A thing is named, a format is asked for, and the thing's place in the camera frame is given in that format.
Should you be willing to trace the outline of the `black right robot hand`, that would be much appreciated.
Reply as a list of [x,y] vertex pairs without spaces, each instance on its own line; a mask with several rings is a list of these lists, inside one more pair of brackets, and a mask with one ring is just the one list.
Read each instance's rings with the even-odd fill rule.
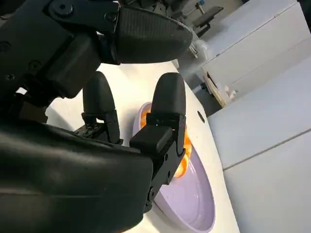
[[138,225],[184,158],[185,84],[176,72],[159,78],[125,147],[98,67],[171,61],[191,31],[112,0],[3,0],[0,16],[1,232]]

